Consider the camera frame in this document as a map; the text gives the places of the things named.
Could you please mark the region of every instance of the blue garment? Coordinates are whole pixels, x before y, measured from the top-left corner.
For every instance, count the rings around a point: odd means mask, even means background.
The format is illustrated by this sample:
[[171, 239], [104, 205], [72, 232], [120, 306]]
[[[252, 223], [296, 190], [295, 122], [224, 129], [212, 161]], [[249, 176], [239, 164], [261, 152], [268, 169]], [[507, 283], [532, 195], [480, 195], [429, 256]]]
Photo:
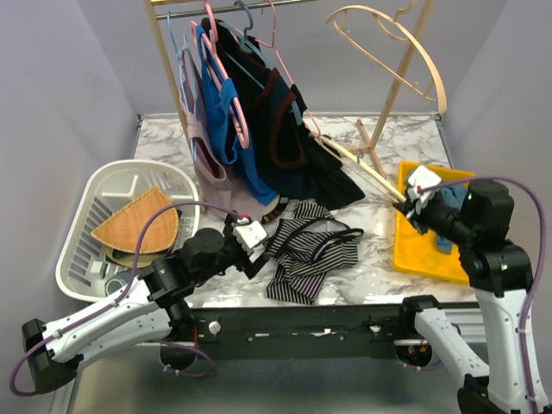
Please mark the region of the blue garment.
[[[466, 197], [467, 189], [464, 185], [458, 184], [451, 187], [444, 187], [440, 190], [444, 202], [455, 209], [460, 209], [464, 198]], [[445, 254], [452, 253], [452, 242], [440, 235], [437, 236], [437, 249]]]
[[[221, 163], [234, 167], [235, 174], [247, 183], [253, 197], [264, 205], [269, 205], [278, 196], [278, 193], [269, 187], [257, 173], [253, 140], [249, 140], [247, 148], [242, 148], [236, 134], [233, 135], [234, 140], [228, 142], [229, 128], [233, 128], [233, 126], [230, 127], [232, 123], [230, 105], [238, 94], [231, 79], [226, 79], [222, 82], [220, 93], [216, 88], [204, 60], [204, 50], [202, 47], [203, 33], [205, 33], [204, 29], [200, 25], [197, 25], [196, 36], [198, 38], [198, 51], [201, 60], [201, 79], [204, 104], [207, 112], [207, 131], [213, 154]], [[212, 67], [217, 71], [214, 60], [208, 52], [207, 59], [210, 60]]]

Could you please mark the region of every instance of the hanging clothes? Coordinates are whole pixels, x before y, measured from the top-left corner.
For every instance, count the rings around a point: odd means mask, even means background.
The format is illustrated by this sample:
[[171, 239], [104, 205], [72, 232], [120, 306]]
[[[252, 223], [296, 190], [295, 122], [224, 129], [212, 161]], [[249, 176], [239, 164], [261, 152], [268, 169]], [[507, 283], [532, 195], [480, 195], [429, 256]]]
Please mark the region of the hanging clothes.
[[[202, 27], [210, 29], [209, 19]], [[248, 120], [259, 175], [289, 198], [315, 198], [320, 205], [339, 209], [364, 197], [342, 170], [342, 163], [309, 137], [304, 123], [297, 125], [292, 103], [306, 106], [279, 74], [240, 49], [232, 34], [217, 24], [216, 50], [232, 78]]]
[[[230, 103], [234, 97], [237, 97], [237, 92], [232, 79], [223, 81], [219, 92], [215, 82], [210, 77], [204, 60], [203, 33], [205, 33], [204, 29], [197, 26], [198, 51], [202, 62], [202, 90], [211, 148], [221, 163], [232, 166], [234, 173], [246, 181], [251, 194], [264, 205], [268, 205], [274, 201], [278, 193], [264, 179], [259, 177], [254, 155], [254, 144], [251, 140], [248, 148], [242, 148], [240, 145], [234, 126], [230, 121], [229, 109]], [[207, 59], [212, 59], [209, 53], [207, 53]]]
[[[280, 219], [265, 244], [265, 254], [278, 263], [267, 297], [296, 304], [313, 304], [328, 272], [353, 267], [364, 230], [338, 222], [321, 205], [299, 203], [293, 219]], [[328, 223], [332, 230], [316, 225]]]
[[[236, 177], [230, 169], [224, 167], [214, 156], [207, 139], [205, 125], [204, 97], [201, 78], [194, 64], [190, 49], [183, 47], [179, 54], [180, 71], [182, 72], [181, 106], [188, 124], [187, 136], [189, 147], [193, 142], [196, 150], [194, 171], [198, 179], [204, 200], [220, 205], [227, 210], [235, 210], [248, 214], [254, 220], [267, 223], [279, 216], [287, 206], [287, 198], [276, 198], [269, 206], [257, 201], [249, 192], [245, 182]], [[215, 214], [225, 218], [226, 213], [213, 210]]]

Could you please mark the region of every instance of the striped cloth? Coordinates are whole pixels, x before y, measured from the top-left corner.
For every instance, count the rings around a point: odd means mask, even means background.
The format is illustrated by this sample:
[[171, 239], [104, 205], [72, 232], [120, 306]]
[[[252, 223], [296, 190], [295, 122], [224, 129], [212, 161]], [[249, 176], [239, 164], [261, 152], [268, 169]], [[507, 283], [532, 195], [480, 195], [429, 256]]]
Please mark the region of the striped cloth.
[[[338, 222], [324, 207], [299, 203], [293, 219], [281, 219], [265, 244], [265, 253], [278, 263], [267, 297], [296, 304], [313, 304], [328, 272], [358, 263], [364, 231]], [[329, 223], [337, 230], [313, 229]]]

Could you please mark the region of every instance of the screw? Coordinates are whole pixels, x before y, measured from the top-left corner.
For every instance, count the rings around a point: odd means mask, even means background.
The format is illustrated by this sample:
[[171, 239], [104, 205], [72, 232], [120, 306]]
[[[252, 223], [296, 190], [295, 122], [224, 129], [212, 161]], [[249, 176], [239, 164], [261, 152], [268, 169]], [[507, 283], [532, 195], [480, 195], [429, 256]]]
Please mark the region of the screw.
[[218, 321], [213, 321], [209, 324], [209, 332], [213, 335], [218, 334], [221, 331], [221, 324]]

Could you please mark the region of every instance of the yellow bin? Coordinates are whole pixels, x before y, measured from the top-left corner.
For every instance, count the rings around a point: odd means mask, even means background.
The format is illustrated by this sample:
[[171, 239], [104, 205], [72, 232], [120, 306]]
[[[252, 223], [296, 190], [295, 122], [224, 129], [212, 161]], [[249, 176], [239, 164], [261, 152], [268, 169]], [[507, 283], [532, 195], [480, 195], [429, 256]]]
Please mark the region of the yellow bin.
[[[397, 188], [400, 192], [405, 192], [406, 177], [419, 165], [419, 163], [411, 161], [402, 161], [399, 164]], [[464, 179], [475, 175], [472, 172], [453, 170], [442, 166], [427, 167], [444, 180]], [[425, 235], [419, 235], [405, 217], [397, 211], [395, 246], [393, 248], [395, 270], [467, 285], [467, 275], [460, 267], [458, 247], [454, 245], [451, 254], [442, 253], [437, 249], [436, 238], [436, 233], [431, 230]]]

